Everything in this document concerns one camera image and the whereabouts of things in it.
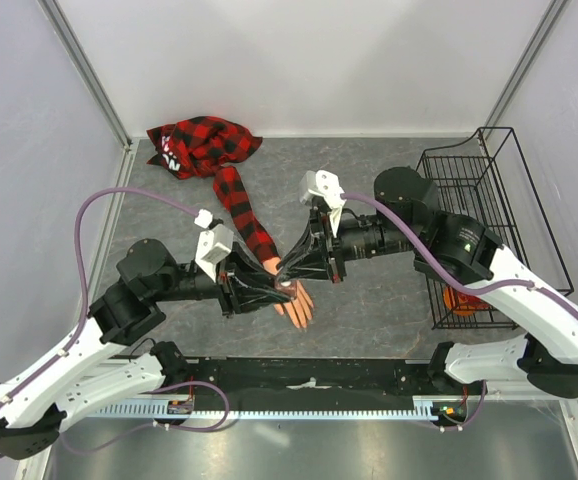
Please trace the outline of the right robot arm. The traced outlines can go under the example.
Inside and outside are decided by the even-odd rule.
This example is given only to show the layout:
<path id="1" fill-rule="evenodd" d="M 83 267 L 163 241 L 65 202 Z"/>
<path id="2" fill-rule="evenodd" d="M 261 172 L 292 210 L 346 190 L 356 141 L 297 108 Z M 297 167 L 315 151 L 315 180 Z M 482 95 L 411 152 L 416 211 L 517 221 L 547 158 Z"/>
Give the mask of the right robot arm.
<path id="1" fill-rule="evenodd" d="M 479 220 L 441 207 L 437 185 L 408 167 L 381 172 L 367 203 L 370 216 L 345 219 L 350 194 L 330 172 L 310 171 L 300 184 L 309 220 L 280 262 L 277 283 L 342 281 L 353 260 L 412 252 L 417 272 L 441 281 L 469 308 L 502 313 L 522 329 L 506 340 L 439 344 L 426 380 L 446 394 L 462 386 L 520 381 L 556 397 L 578 398 L 578 305 L 534 274 Z"/>

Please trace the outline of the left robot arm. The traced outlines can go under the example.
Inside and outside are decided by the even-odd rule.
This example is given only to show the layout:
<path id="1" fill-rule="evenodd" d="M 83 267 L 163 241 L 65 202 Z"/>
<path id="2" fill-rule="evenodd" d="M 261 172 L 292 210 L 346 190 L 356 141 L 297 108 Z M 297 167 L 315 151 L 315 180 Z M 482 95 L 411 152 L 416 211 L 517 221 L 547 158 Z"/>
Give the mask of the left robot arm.
<path id="1" fill-rule="evenodd" d="M 295 291 L 279 286 L 239 246 L 207 274 L 196 261 L 179 263 L 162 242 L 146 239 L 129 249 L 117 270 L 119 279 L 61 342 L 0 383 L 0 459 L 36 455 L 73 424 L 115 401 L 184 389 L 189 366 L 172 341 L 156 343 L 116 370 L 90 374 L 164 322 L 160 303 L 215 300 L 224 315 L 232 316 L 285 303 Z"/>

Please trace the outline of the red nail polish bottle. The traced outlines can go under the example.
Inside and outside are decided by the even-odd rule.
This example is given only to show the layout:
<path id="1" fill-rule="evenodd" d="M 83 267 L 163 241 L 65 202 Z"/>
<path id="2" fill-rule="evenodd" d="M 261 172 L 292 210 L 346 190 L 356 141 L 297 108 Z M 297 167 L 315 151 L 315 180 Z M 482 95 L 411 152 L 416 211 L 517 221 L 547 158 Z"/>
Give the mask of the red nail polish bottle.
<path id="1" fill-rule="evenodd" d="M 298 297 L 298 282 L 295 280 L 276 282 L 275 288 L 282 297 L 282 303 L 291 302 Z"/>

